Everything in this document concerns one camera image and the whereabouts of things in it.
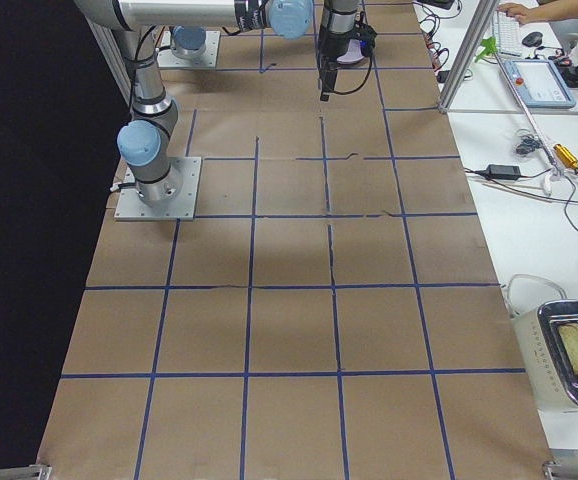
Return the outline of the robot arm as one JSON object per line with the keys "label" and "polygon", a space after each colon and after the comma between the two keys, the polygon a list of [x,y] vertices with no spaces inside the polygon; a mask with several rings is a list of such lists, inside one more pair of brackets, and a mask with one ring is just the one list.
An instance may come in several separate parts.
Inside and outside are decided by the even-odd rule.
{"label": "robot arm", "polygon": [[113,33],[130,80],[130,122],[120,129],[117,145],[148,205],[173,197],[182,183],[167,156],[178,107],[164,87],[152,32]]}
{"label": "robot arm", "polygon": [[[77,1],[75,5],[101,27],[134,34],[133,42],[125,42],[130,63],[149,59],[155,52],[154,46],[146,45],[141,32],[145,27],[225,27],[234,35],[270,28],[280,37],[296,39],[307,32],[314,13],[312,1]],[[340,93],[338,60],[349,43],[357,41],[363,57],[373,63],[376,36],[357,1],[323,3],[316,49],[322,101]]]}

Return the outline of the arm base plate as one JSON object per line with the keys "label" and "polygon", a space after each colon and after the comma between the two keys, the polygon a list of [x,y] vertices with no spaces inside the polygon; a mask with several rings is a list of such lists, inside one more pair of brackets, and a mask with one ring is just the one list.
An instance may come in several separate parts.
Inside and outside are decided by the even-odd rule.
{"label": "arm base plate", "polygon": [[115,209],[118,221],[193,221],[197,205],[202,159],[169,157],[170,169],[162,180],[147,184],[134,178],[126,168]]}
{"label": "arm base plate", "polygon": [[217,66],[220,32],[205,32],[204,43],[197,49],[178,45],[168,29],[163,31],[157,47],[157,60],[161,70],[212,70]]}

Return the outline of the person's hand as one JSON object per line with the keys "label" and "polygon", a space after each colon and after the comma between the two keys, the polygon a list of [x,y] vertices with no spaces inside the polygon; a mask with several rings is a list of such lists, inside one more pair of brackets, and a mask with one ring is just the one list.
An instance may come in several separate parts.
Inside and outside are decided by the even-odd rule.
{"label": "person's hand", "polygon": [[529,8],[519,3],[501,3],[497,7],[497,11],[501,14],[504,14],[508,18],[514,19],[520,25],[537,23],[540,21],[540,18],[534,8]]}

